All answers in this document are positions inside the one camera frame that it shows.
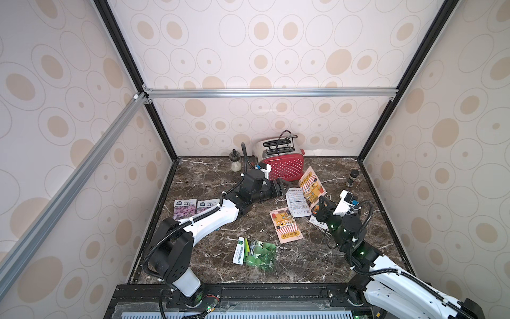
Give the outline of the white green-text seed packet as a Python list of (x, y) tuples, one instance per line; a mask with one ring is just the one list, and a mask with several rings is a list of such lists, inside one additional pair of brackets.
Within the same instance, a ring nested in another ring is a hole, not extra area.
[(312, 215), (301, 188), (289, 188), (286, 192), (286, 201), (293, 218), (309, 217)]

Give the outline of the orange marigold seed packet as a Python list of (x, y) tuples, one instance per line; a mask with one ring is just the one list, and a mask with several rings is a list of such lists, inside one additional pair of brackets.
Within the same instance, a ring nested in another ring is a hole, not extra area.
[(327, 194), (327, 191), (311, 166), (308, 167), (303, 176), (299, 179), (298, 185), (303, 191), (306, 203), (310, 209), (315, 207), (321, 196)]

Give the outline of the white orange-text seed packet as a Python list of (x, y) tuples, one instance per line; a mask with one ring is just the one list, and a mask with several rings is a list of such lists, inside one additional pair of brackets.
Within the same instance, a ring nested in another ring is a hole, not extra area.
[(270, 217), (281, 244), (304, 238), (296, 220), (292, 217), (290, 210), (287, 207), (271, 211)]

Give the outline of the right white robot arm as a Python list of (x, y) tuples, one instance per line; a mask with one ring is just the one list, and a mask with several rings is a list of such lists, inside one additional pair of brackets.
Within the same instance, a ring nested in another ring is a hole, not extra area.
[(347, 194), (335, 203), (321, 195), (312, 215), (326, 224), (336, 248), (361, 280), (347, 291), (349, 295), (363, 295), (369, 304), (397, 318), (484, 318), (482, 307), (473, 300), (461, 301), (433, 288), (366, 242), (374, 215), (370, 201), (358, 202)]

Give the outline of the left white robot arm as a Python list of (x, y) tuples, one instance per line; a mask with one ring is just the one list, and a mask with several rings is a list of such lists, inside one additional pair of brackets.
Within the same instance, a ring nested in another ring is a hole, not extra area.
[(194, 246), (222, 226), (244, 217), (254, 204), (284, 196), (291, 185), (280, 178), (267, 179), (263, 170), (247, 170), (234, 187), (223, 191), (213, 207), (187, 219), (163, 220), (143, 257), (143, 272), (186, 297), (198, 296), (202, 283), (190, 268)]

